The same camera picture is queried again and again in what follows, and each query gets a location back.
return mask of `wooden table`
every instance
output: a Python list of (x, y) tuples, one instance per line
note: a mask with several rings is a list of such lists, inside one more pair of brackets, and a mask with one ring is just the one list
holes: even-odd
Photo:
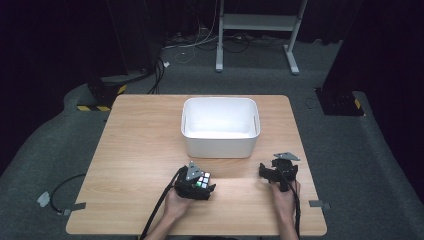
[[(261, 134), (245, 159), (193, 159), (181, 133), (184, 102), (194, 95), (121, 95), (113, 105), (76, 203), (70, 234), (140, 235), (156, 202), (175, 172), (193, 160), (210, 172), (216, 188), (209, 201), (196, 201), (170, 235), (278, 235), (270, 185), (258, 176), (259, 163), (271, 167), (273, 154), (301, 158), (300, 233), (321, 236), (327, 226), (318, 200), (289, 99), (244, 95), (259, 111)], [(152, 224), (159, 220), (163, 205)]]

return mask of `rubik's cube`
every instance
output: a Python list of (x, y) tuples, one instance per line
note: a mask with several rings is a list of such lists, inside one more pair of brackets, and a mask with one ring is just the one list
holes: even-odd
[(211, 174), (210, 173), (204, 173), (204, 172), (202, 172), (202, 175), (197, 180), (195, 186), (198, 187), (198, 188), (207, 188), (210, 177), (211, 177)]

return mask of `forearm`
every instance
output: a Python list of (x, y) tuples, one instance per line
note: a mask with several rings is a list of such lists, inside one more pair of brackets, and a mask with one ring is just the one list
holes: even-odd
[(278, 223), (281, 240), (299, 240), (292, 218), (282, 217), (281, 214), (278, 214)]
[(163, 240), (176, 222), (175, 218), (163, 216), (158, 224), (147, 234), (145, 240)]

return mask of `black hand-mounted device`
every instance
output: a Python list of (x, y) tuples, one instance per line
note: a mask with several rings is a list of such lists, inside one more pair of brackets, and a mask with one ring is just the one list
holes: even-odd
[(277, 158), (272, 160), (272, 167), (275, 169), (268, 169), (263, 163), (259, 165), (259, 176), (268, 179), (268, 181), (279, 182), (280, 191), (287, 192), (289, 190), (288, 184), (296, 180), (298, 167), (293, 165), (291, 160), (300, 159), (291, 153), (278, 153), (274, 154)]
[(209, 186), (210, 173), (200, 170), (193, 161), (180, 169), (177, 181), (175, 181), (175, 190), (178, 196), (195, 200), (208, 200), (211, 193), (215, 190), (216, 184)]
[(189, 163), (188, 167), (184, 166), (178, 169), (177, 173), (175, 173), (171, 182), (168, 184), (168, 186), (166, 186), (165, 190), (162, 193), (162, 196), (156, 203), (155, 209), (150, 215), (150, 218), (147, 221), (146, 226), (144, 227), (140, 239), (146, 238), (147, 231), (149, 230), (150, 225), (152, 224), (156, 212), (159, 210), (160, 205), (162, 204), (163, 200), (165, 200), (165, 197), (168, 194), (169, 190), (171, 190), (171, 188), (174, 187), (178, 196), (182, 198), (208, 200), (211, 193), (215, 190), (216, 186), (216, 184), (209, 186), (210, 176), (210, 173), (205, 173), (200, 170), (196, 166), (196, 164), (194, 164), (193, 161)]

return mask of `hand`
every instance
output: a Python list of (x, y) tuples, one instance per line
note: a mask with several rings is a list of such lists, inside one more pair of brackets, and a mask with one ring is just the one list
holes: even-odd
[(187, 212), (193, 199), (182, 198), (178, 196), (174, 188), (169, 190), (165, 198), (165, 210), (164, 217), (170, 217), (171, 219), (179, 219)]
[[(299, 197), (300, 183), (298, 181), (293, 181), (290, 184)], [(271, 182), (271, 189), (273, 193), (274, 207), (279, 221), (278, 228), (281, 239), (298, 239), (293, 219), (296, 202), (291, 188), (289, 188), (287, 192), (281, 192), (279, 184)]]

